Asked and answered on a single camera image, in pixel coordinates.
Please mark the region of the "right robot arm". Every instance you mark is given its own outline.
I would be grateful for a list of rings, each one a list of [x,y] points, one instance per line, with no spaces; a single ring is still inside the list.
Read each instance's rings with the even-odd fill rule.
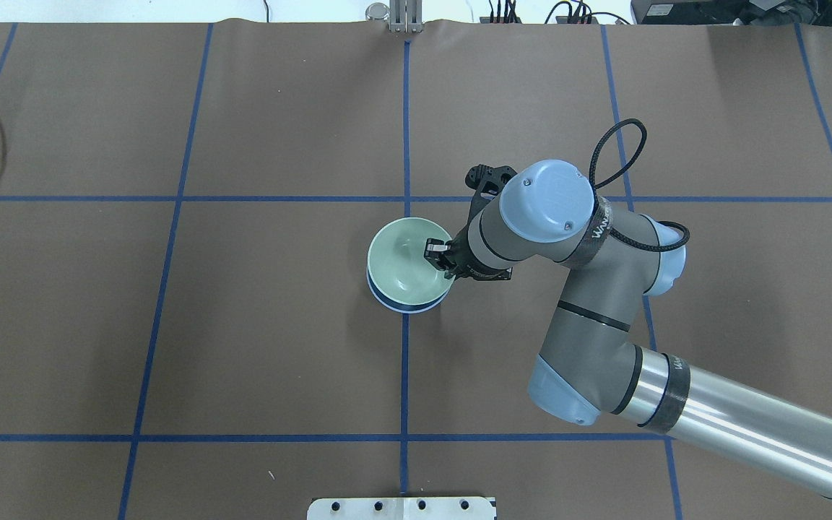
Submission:
[[[575,425],[619,417],[749,464],[832,503],[832,417],[699,368],[633,338],[644,304],[685,270],[690,228],[603,195],[644,153],[643,121],[625,118],[598,138],[584,167],[546,159],[529,167],[473,165],[466,222],[424,240],[420,262],[448,281],[506,281],[541,259],[567,270],[534,356],[529,393]]]

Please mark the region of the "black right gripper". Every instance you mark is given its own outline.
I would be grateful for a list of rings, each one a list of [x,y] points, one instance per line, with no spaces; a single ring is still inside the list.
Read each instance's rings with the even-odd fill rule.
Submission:
[[[515,175],[515,169],[508,165],[476,165],[468,170],[464,183],[469,190],[473,190],[473,195],[466,225],[450,241],[427,239],[425,243],[425,259],[428,262],[450,263],[443,270],[446,280],[511,280],[511,264],[496,256],[483,237],[482,216],[483,210],[501,194]]]

